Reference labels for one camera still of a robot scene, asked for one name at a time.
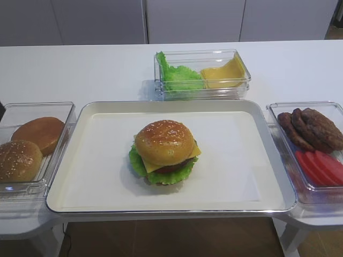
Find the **sesame top bun on burger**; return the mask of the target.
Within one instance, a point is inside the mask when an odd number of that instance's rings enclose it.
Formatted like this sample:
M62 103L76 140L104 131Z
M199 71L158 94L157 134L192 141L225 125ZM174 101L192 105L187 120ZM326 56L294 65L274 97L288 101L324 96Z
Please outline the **sesame top bun on burger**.
M138 154L146 161L176 165L189 158L195 147L191 131L174 120L159 120L146 125L135 136Z

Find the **meat patty in burger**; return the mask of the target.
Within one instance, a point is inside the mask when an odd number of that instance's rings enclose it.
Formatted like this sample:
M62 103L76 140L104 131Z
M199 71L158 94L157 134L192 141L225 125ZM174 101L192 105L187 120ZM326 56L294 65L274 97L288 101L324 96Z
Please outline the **meat patty in burger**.
M186 159L186 160L183 161L182 163L177 164L176 167L177 167L177 168L183 167L183 166L185 166L186 164L188 164L189 162L193 162L194 160L197 160L197 158L196 158L196 157L193 157L193 158Z

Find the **white table leg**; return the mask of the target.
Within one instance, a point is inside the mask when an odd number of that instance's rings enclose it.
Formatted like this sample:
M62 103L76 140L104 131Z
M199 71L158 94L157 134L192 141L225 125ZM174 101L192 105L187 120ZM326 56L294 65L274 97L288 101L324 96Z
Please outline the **white table leg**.
M308 231L286 224L279 237L284 256L300 256L297 249L307 235Z

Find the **yellow cheese slice in container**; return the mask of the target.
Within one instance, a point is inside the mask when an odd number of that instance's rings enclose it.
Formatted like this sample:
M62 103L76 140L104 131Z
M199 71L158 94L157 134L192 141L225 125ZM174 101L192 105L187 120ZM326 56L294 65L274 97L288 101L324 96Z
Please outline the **yellow cheese slice in container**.
M200 75L209 89L238 87L244 83L245 69L238 55L221 67L202 69Z

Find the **green lettuce leaf in burger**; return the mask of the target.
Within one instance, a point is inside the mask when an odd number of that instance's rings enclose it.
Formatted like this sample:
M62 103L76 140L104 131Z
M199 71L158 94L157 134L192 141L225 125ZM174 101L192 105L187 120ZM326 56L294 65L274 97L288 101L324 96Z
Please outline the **green lettuce leaf in burger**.
M131 146L131 149L129 151L129 160L131 166L133 167L133 170L138 176L145 177L150 182L150 184L172 185L187 179L192 172L194 164L198 161L198 157L196 158L197 160L189 162L188 164L175 170L174 172L147 173L143 164L143 160L136 150L135 144Z

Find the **yellow cheese slice in burger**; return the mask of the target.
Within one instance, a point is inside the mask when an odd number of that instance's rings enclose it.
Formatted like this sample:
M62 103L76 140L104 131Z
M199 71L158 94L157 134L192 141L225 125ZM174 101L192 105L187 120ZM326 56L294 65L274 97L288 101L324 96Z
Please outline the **yellow cheese slice in burger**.
M197 146L197 144L195 144L194 148L193 148L193 151L191 153L191 155L189 156L189 158L193 158L193 157L197 157L201 154L201 150L200 148ZM159 169L159 168L162 168L164 166L161 166L161 165L157 165L157 164L153 164L153 163L150 163L144 159L143 160L143 164L145 166L145 169L146 169L146 172L147 173L152 173L154 172L155 170Z

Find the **plain bottom bun in container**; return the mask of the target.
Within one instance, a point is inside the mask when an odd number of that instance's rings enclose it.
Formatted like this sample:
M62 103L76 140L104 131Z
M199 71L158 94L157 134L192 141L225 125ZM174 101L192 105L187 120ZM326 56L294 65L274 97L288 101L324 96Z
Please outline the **plain bottom bun in container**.
M26 140L36 144L43 156L51 155L65 124L56 117L41 117L23 124L11 140Z

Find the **rear brown meat patty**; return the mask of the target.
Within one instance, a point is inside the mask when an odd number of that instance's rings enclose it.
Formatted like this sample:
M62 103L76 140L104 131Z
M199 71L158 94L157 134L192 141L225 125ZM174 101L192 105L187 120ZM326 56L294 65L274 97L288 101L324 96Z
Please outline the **rear brown meat patty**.
M314 152L315 150L318 150L327 154L332 153L333 149L328 144L319 140L319 138L307 127L301 114L302 111L299 108L296 108L291 115L292 125L299 135L297 138L298 147L303 151Z

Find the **rear red tomato slice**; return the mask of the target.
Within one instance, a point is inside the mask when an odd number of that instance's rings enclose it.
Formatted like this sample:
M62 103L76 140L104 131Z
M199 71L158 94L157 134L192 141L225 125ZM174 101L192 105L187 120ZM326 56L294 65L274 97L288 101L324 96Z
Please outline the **rear red tomato slice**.
M323 178L320 170L305 156L301 151L296 151L295 156L299 162L305 175L316 186L325 186L325 179Z

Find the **red tomato slice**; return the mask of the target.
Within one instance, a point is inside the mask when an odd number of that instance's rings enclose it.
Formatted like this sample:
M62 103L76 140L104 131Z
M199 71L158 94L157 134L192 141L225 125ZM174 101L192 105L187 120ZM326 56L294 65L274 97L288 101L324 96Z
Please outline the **red tomato slice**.
M342 184L337 183L337 181L334 178L326 174L326 172L319 167L317 161L315 160L314 153L306 152L305 156L316 166L316 168L320 170L327 186L342 186Z
M319 167L334 178L337 183L342 184L342 163L320 151L315 151L314 155Z
M299 162L305 175L316 186L325 186L325 179L323 178L320 170L305 156L301 151L296 151L295 156Z

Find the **sesame top bun in container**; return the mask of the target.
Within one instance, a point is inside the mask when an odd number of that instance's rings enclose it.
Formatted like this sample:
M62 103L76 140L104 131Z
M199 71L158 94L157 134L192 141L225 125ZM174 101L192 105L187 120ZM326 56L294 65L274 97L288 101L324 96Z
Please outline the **sesame top bun in container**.
M30 182L40 170L43 155L39 147L26 140L1 145L1 183Z

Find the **white serving tray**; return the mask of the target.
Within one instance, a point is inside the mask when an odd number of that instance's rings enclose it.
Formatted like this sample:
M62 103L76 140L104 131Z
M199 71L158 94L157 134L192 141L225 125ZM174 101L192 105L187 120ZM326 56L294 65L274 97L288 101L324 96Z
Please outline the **white serving tray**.
M129 162L134 136L171 119L201 150L188 179L149 185ZM93 102L83 107L46 203L60 214L286 212L297 196L260 107L251 101Z

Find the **clear patty and tomato container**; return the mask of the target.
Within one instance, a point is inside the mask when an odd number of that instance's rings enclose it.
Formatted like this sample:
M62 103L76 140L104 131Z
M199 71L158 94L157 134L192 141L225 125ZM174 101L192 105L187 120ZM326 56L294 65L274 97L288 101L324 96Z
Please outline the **clear patty and tomato container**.
M277 116L283 112L292 113L294 109L314 109L328 119L342 131L342 107L331 101L312 102L281 102L266 106L268 111L267 124L272 138L279 151L287 175L292 182L297 196L297 207L305 211L325 216L342 211L342 186L316 186L307 176L296 159L295 153L299 147L295 146L286 136L278 123Z

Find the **green lettuce leaf in container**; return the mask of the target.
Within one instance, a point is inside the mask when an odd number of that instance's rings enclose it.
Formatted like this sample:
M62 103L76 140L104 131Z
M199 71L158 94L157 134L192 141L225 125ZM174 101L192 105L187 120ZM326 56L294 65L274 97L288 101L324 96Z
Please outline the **green lettuce leaf in container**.
M161 80L167 91L204 89L204 82L200 74L184 65L170 66L166 55L161 51L156 53L160 66Z

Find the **front brown meat patty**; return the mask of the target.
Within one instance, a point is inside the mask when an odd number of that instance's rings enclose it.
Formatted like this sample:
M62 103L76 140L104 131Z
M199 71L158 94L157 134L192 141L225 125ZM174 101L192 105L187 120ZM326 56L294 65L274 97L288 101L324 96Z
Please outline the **front brown meat patty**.
M301 117L307 128L322 142L333 150L342 150L342 132L335 123L317 110L306 108L301 111Z

